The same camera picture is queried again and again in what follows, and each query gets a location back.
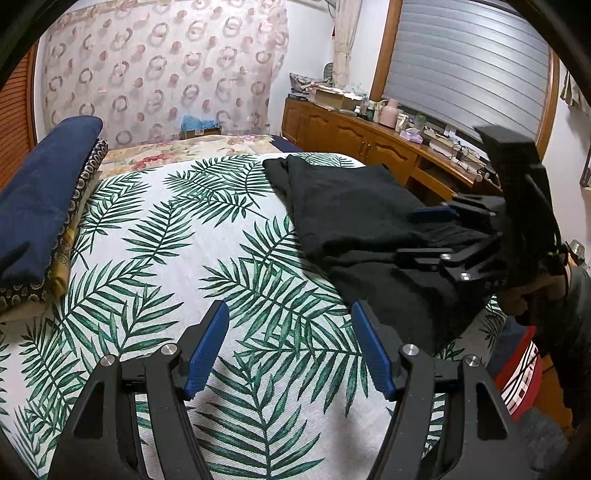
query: wooden desk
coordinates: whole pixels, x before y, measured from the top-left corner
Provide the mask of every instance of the wooden desk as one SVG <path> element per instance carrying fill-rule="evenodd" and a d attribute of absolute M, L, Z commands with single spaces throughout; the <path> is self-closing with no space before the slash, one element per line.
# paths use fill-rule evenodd
<path fill-rule="evenodd" d="M 282 134 L 306 151 L 342 153 L 366 165 L 384 163 L 427 205 L 451 200 L 456 193 L 501 194 L 492 183 L 476 182 L 444 155 L 403 140 L 391 128 L 311 102 L 285 101 Z"/>

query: person's hand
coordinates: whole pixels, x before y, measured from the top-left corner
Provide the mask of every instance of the person's hand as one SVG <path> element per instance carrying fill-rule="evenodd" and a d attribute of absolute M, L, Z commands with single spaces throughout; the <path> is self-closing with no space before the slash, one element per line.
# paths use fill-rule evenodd
<path fill-rule="evenodd" d="M 566 267 L 566 276 L 570 282 L 570 267 Z M 564 275 L 540 275 L 532 283 L 521 287 L 510 288 L 498 293 L 497 301 L 501 310 L 514 317 L 523 315 L 528 310 L 525 295 L 545 296 L 549 301 L 562 299 L 566 295 L 566 281 Z"/>

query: curtain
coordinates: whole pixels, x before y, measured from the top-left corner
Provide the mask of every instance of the curtain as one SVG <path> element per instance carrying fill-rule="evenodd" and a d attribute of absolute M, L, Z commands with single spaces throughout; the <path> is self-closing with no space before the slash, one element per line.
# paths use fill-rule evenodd
<path fill-rule="evenodd" d="M 335 13 L 335 87 L 345 88 L 349 81 L 349 57 L 359 22 L 361 0 L 337 0 Z"/>
<path fill-rule="evenodd" d="M 115 0 L 47 31 L 43 113 L 102 118 L 111 149 L 177 138 L 184 114 L 267 133 L 288 45 L 285 0 Z"/>
<path fill-rule="evenodd" d="M 591 114 L 589 104 L 581 93 L 579 86 L 570 75 L 570 72 L 566 72 L 564 75 L 564 85 L 562 87 L 562 92 L 560 93 L 560 98 L 562 98 L 562 100 L 564 100 L 568 105 L 578 108 L 587 115 Z"/>

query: metal screw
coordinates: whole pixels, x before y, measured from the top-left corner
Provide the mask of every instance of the metal screw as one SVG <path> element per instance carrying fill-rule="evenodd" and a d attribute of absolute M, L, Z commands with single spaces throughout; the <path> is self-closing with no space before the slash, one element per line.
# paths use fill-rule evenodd
<path fill-rule="evenodd" d="M 402 347 L 402 351 L 409 356 L 415 356 L 418 354 L 418 347 L 412 343 L 407 343 Z"/>
<path fill-rule="evenodd" d="M 163 345 L 163 347 L 160 349 L 160 351 L 164 354 L 164 355 L 174 355 L 178 350 L 178 347 L 175 343 L 167 343 L 166 345 Z"/>
<path fill-rule="evenodd" d="M 480 359 L 476 355 L 466 355 L 464 361 L 469 367 L 478 367 L 480 365 Z"/>
<path fill-rule="evenodd" d="M 115 363 L 115 356 L 114 355 L 105 355 L 103 358 L 100 359 L 100 364 L 103 367 L 110 367 Z"/>

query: cardboard box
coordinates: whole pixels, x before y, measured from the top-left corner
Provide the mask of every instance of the cardboard box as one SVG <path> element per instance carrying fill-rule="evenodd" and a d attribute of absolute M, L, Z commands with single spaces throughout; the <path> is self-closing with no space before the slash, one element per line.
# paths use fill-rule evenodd
<path fill-rule="evenodd" d="M 312 102 L 327 110 L 355 110 L 362 98 L 345 95 L 341 90 L 325 90 L 317 88 Z"/>

